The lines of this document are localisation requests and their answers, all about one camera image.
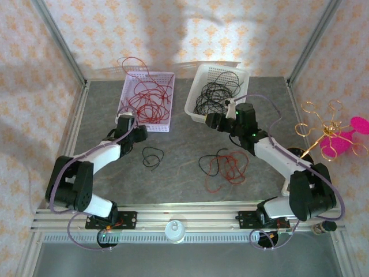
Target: tangled wire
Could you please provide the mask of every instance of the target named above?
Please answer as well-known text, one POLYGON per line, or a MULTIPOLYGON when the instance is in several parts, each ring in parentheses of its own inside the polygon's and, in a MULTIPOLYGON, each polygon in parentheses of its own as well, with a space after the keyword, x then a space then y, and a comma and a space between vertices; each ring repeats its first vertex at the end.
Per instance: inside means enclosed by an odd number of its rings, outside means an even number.
POLYGON ((222 72, 213 82, 207 83, 196 99, 195 114, 206 115, 208 113, 224 114, 227 111, 225 100, 236 97, 241 90, 239 78, 236 73, 222 72), (217 83, 223 74, 234 74, 237 81, 227 81, 225 84, 217 83))
POLYGON ((160 124, 169 119, 171 104, 170 98, 172 94, 168 92, 172 92, 173 90, 173 87, 171 87, 170 84, 172 83, 174 74, 170 77, 168 83, 159 84, 157 80, 150 75, 150 71, 145 63, 136 57, 125 58, 122 62, 122 69, 128 76, 132 77, 136 83, 133 88, 133 96, 127 98, 127 104, 136 109, 139 123, 160 124), (139 78, 127 72, 123 64, 128 59, 140 61, 146 69, 146 77, 139 78))
POLYGON ((215 177, 220 173, 224 179, 226 179, 231 185, 239 185, 246 180, 244 175, 247 165, 248 165, 248 156, 246 153, 241 151, 231 152, 228 155, 219 155, 220 151, 228 150, 227 148, 222 148, 217 151, 215 155, 205 155, 199 158, 198 166, 206 174, 205 178, 205 188, 210 193, 218 192, 222 186, 219 186, 216 189, 211 189, 209 187, 209 177, 215 177), (236 155, 243 156, 246 158, 246 164, 244 166, 239 165, 239 159, 236 158, 236 155), (204 158, 211 157, 213 158, 209 163, 209 171, 206 172, 201 166, 201 160, 204 158), (216 162, 216 172, 212 174, 213 163, 216 162))

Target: wall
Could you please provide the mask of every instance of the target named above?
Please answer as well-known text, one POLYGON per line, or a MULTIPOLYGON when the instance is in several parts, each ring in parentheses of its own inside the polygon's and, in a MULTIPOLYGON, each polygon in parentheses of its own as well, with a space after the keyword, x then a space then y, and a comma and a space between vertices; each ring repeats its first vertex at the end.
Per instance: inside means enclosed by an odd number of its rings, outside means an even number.
MULTIPOLYGON (((356 115, 369 119, 368 14, 367 0, 343 0, 294 86, 298 102, 314 102, 326 119, 329 119, 326 113, 328 101, 341 100, 345 109, 339 118, 344 125, 356 115)), ((302 115, 303 122, 319 126, 317 117, 307 113, 302 115)), ((314 132, 311 141, 320 135, 320 132, 314 132)), ((368 136, 354 134, 354 138, 369 147, 368 136)), ((356 258, 363 276, 368 276, 369 158, 358 158, 350 152, 329 163, 329 169, 347 206, 345 222, 356 258)))
POLYGON ((121 78, 116 60, 129 55, 160 70, 238 61, 252 76, 287 77, 329 0, 46 2, 87 78, 121 78))
POLYGON ((0 2, 0 267, 14 276, 81 86, 29 0, 0 2))

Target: robotic arm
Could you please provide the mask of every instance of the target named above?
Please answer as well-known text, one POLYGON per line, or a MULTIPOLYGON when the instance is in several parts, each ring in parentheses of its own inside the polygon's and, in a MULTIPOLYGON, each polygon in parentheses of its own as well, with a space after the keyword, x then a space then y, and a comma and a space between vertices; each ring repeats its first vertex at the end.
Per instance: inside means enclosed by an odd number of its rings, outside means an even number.
MULTIPOLYGON (((112 130, 99 145, 122 137, 131 129, 133 123, 132 113, 121 114, 116 129, 112 130)), ((78 212, 86 212, 94 215, 100 221, 115 224, 118 221, 117 205, 92 193, 93 175, 107 164, 127 155, 132 150, 134 143, 146 140, 147 136, 146 126, 138 126, 118 143, 100 148, 86 158, 73 163, 62 176, 55 195, 55 205, 78 212)), ((60 156, 55 162, 46 190, 46 200, 48 202, 50 202, 51 191, 57 176, 63 166, 73 158, 60 156)))
MULTIPOLYGON (((273 145, 268 134, 258 129, 252 104, 241 103, 235 106, 234 103, 229 103, 229 106, 227 115, 208 114, 205 123, 219 132, 227 132, 232 137, 238 137, 242 148, 269 163, 290 183, 289 197, 274 197, 258 204, 256 214, 261 225, 264 226, 276 218, 291 216, 306 221, 336 206, 334 192, 327 184, 303 166, 288 159, 276 149, 276 146, 289 156, 293 154, 278 144, 274 138, 273 145)), ((295 159, 330 181, 328 169, 322 163, 312 164, 297 156, 295 159)))

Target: gray work surface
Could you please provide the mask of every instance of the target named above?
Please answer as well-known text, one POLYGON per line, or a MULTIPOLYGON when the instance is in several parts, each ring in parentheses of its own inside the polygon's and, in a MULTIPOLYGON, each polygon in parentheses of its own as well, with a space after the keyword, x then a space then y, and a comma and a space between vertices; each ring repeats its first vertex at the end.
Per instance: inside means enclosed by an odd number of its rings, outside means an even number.
POLYGON ((339 277, 339 268, 330 235, 296 233, 272 252, 250 244, 122 244, 104 253, 43 244, 34 276, 339 277))
MULTIPOLYGON (((169 133, 149 133, 148 139, 134 145, 127 156, 109 164, 94 176, 95 194, 116 201, 118 204, 188 203, 203 201, 264 200, 280 195, 283 177, 266 162, 248 154, 250 162, 246 181, 231 186, 220 174, 209 177, 211 189, 223 186, 217 193, 205 189, 205 177, 198 159, 215 154, 220 148, 228 148, 221 154, 245 150, 233 145, 228 134, 220 133, 205 124, 192 121, 184 111, 192 79, 176 79, 169 133), (160 148, 164 159, 157 169, 150 171, 142 164, 142 149, 146 146, 160 148)), ((121 97, 123 81, 93 81, 77 138, 75 154, 98 145, 115 127, 114 119, 121 97)), ((260 93, 275 102, 283 113, 272 135, 284 147, 304 148, 304 141, 295 133, 297 119, 282 77, 252 77, 248 94, 260 93)), ((261 129, 277 119, 272 105, 261 98, 248 98, 254 105, 261 129)), ((205 170, 211 158, 204 159, 205 170)), ((246 159, 240 159, 240 167, 246 159)))

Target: wire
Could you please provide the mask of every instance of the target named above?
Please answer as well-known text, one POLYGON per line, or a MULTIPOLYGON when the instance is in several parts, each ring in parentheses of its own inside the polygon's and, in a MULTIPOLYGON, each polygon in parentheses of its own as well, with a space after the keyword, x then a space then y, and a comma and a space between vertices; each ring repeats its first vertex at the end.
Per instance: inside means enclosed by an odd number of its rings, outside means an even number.
POLYGON ((147 146, 144 149, 142 149, 142 157, 144 157, 144 159, 142 160, 142 164, 146 167, 153 167, 153 169, 151 169, 151 171, 153 171, 159 166, 160 162, 163 160, 164 151, 161 150, 161 149, 155 148, 155 147, 147 146), (145 156, 145 150, 146 149, 154 149, 154 150, 160 151, 161 152, 161 158, 158 157, 157 155, 154 155, 154 154, 150 154, 148 156, 145 156), (150 162, 148 160, 149 157, 156 157, 157 163, 156 164, 150 164, 150 162))
POLYGON ((116 129, 112 129, 112 130, 110 130, 110 132, 108 133, 107 137, 110 137, 112 134, 114 134, 115 130, 116 130, 116 129))
POLYGON ((222 186, 219 186, 215 190, 211 190, 209 188, 208 178, 209 177, 215 177, 218 173, 220 173, 222 175, 222 177, 224 179, 226 179, 232 185, 239 185, 239 184, 243 183, 246 179, 246 177, 244 176, 244 173, 245 173, 247 165, 248 165, 248 156, 246 155, 246 153, 238 151, 238 152, 231 152, 229 155, 219 155, 219 152, 221 150, 224 150, 224 148, 218 150, 217 154, 215 154, 215 155, 202 156, 202 157, 199 158, 199 161, 198 161, 198 165, 199 165, 200 169, 206 174, 205 188, 209 193, 216 193, 222 188, 222 186), (243 170, 241 170, 238 167, 238 160, 235 158, 236 154, 243 155, 247 160, 243 170), (214 157, 210 161, 208 172, 206 172, 201 166, 201 159, 203 159, 205 157, 214 157), (212 164, 215 161, 217 163, 217 171, 216 171, 215 174, 211 174, 212 164))
POLYGON ((218 175, 218 173, 219 173, 219 161, 218 161, 218 159, 217 159, 217 173, 215 173, 215 174, 213 174, 213 175, 211 175, 211 174, 209 174, 208 172, 206 172, 206 171, 202 168, 202 166, 201 166, 200 162, 201 162, 201 160, 202 160, 203 158, 207 158, 207 157, 218 157, 218 156, 219 156, 219 152, 220 152, 220 151, 222 151, 222 150, 228 150, 228 148, 222 148, 222 149, 219 149, 215 155, 205 155, 205 156, 202 156, 202 157, 200 157, 200 158, 198 159, 198 166, 199 166, 199 168, 202 170, 202 172, 204 172, 205 174, 208 174, 208 176, 211 176, 211 177, 215 177, 216 175, 218 175))
MULTIPOLYGON (((87 151, 86 153, 80 155, 80 156, 77 156, 73 159, 71 159, 69 162, 67 162, 63 167, 62 169, 60 170, 56 180, 55 180, 55 183, 54 183, 54 186, 51 190, 51 194, 50 194, 50 210, 51 212, 53 212, 54 214, 65 214, 65 213, 68 213, 68 212, 72 212, 72 210, 70 209, 65 209, 63 211, 56 211, 54 209, 54 201, 55 201, 55 195, 57 193, 57 190, 58 190, 58 186, 60 184, 60 181, 65 173, 65 171, 73 164, 75 163, 76 161, 80 160, 80 159, 83 159, 83 158, 86 158, 88 157, 89 155, 95 153, 97 150, 99 149, 102 149, 104 147, 107 147, 107 146, 110 146, 110 145, 114 145, 118 142, 120 142, 121 140, 123 140, 125 137, 127 137, 131 132, 132 130, 135 128, 135 126, 137 126, 137 115, 135 114, 135 109, 131 106, 124 106, 122 107, 121 111, 124 110, 124 109, 132 109, 133 110, 133 114, 134 114, 134 122, 131 126, 131 128, 128 130, 127 133, 125 133, 123 136, 119 137, 118 139, 114 140, 114 141, 111 141, 109 143, 105 143, 105 144, 100 144, 100 145, 97 145, 95 146, 94 148, 90 149, 89 151, 87 151)), ((76 244, 77 246, 83 248, 83 249, 86 249, 86 250, 92 250, 92 251, 103 251, 104 249, 97 249, 97 248, 90 248, 90 247, 87 247, 87 246, 84 246, 80 243, 78 243, 75 239, 73 239, 71 233, 70 233, 70 225, 73 221, 73 219, 78 216, 78 215, 86 215, 86 216, 91 216, 91 214, 88 214, 88 213, 85 213, 85 212, 76 212, 69 220, 68 222, 68 225, 67 225, 67 234, 68 234, 68 237, 69 239, 74 243, 76 244)))
POLYGON ((96 241, 97 241, 97 244, 101 247, 101 248, 110 248, 110 250, 117 246, 117 244, 110 244, 110 243, 106 243, 106 244, 102 244, 99 240, 100 238, 100 234, 103 232, 104 235, 103 237, 105 237, 105 233, 108 233, 110 230, 116 228, 116 227, 119 227, 123 224, 123 220, 121 220, 120 222, 117 222, 115 225, 113 226, 106 226, 105 228, 102 228, 99 232, 97 232, 97 236, 96 236, 96 241))
MULTIPOLYGON (((326 183, 334 192, 334 194, 337 196, 338 198, 338 201, 340 202, 340 206, 341 206, 341 215, 339 215, 339 217, 337 218, 327 218, 325 216, 317 216, 317 218, 321 218, 321 219, 324 219, 324 220, 331 220, 331 221, 338 221, 340 219, 342 219, 345 215, 345 203, 342 199, 342 196, 340 195, 339 191, 333 186, 333 184, 327 180, 323 175, 321 175, 319 172, 315 171, 314 169, 311 169, 310 167, 306 166, 305 164, 301 163, 299 161, 299 159, 295 158, 294 156, 292 156, 289 152, 285 152, 282 148, 280 148, 278 145, 276 145, 274 143, 274 141, 272 140, 272 129, 273 129, 273 126, 278 123, 281 119, 282 119, 282 113, 281 111, 278 109, 278 107, 275 105, 275 103, 270 100, 268 97, 264 96, 264 95, 260 95, 260 94, 251 94, 251 95, 244 95, 244 96, 241 96, 241 97, 238 97, 236 99, 234 99, 235 102, 243 99, 243 98, 246 98, 246 97, 249 97, 249 96, 257 96, 257 97, 260 97, 260 98, 264 98, 266 99, 270 104, 272 104, 272 106, 274 107, 274 109, 277 111, 278 113, 278 118, 272 122, 272 124, 269 125, 269 128, 268 128, 268 138, 269 138, 269 142, 271 143, 271 145, 276 149, 278 150, 281 154, 283 154, 286 158, 290 159, 291 161, 293 161, 294 163, 302 166, 304 169, 310 171, 311 173, 313 173, 314 175, 316 175, 317 177, 319 177, 324 183, 326 183)), ((250 244, 252 247, 256 248, 256 249, 259 249, 259 250, 266 250, 267 248, 261 248, 259 246, 256 246, 252 243, 251 241, 251 236, 254 232, 256 231, 259 231, 260 233, 264 234, 264 235, 267 235, 268 238, 269 238, 269 241, 271 242, 272 244, 272 248, 271 249, 268 249, 268 250, 274 250, 274 249, 277 249, 277 248, 280 248, 282 246, 284 246, 287 242, 289 242, 289 240, 292 238, 293 234, 295 233, 298 225, 299 225, 300 221, 298 220, 298 222, 296 223, 295 227, 293 228, 292 230, 292 235, 281 245, 277 246, 277 247, 274 247, 274 243, 272 241, 272 239, 268 236, 268 234, 266 232, 264 232, 263 230, 261 229, 254 229, 253 231, 251 231, 251 233, 249 234, 249 240, 250 240, 250 244)))
POLYGON ((282 228, 283 227, 283 225, 284 225, 284 227, 285 228, 291 228, 291 226, 288 224, 288 223, 285 223, 285 222, 281 222, 278 218, 277 218, 277 227, 278 227, 278 229, 277 230, 279 230, 280 228, 282 228))
POLYGON ((224 114, 227 111, 227 107, 224 104, 225 101, 236 97, 241 91, 241 85, 236 73, 232 71, 222 72, 214 81, 204 85, 196 99, 194 113, 201 115, 209 113, 224 114), (236 76, 237 81, 227 81, 225 84, 217 83, 217 80, 223 74, 228 74, 227 78, 230 78, 229 74, 233 74, 236 76))
POLYGON ((237 144, 233 141, 231 135, 228 136, 229 137, 229 140, 231 141, 231 143, 233 143, 235 146, 238 146, 238 147, 242 147, 240 144, 237 144))
POLYGON ((174 78, 174 74, 169 79, 166 85, 160 85, 157 81, 150 75, 150 71, 145 63, 136 57, 127 57, 122 62, 123 71, 130 77, 138 80, 134 82, 135 86, 133 88, 133 96, 125 99, 125 102, 134 107, 137 110, 138 122, 141 124, 151 123, 160 124, 166 121, 170 117, 170 97, 172 95, 168 94, 168 89, 173 90, 170 86, 174 78), (147 79, 143 80, 135 75, 130 74, 126 71, 124 67, 124 62, 128 59, 136 59, 142 63, 147 71, 147 79))

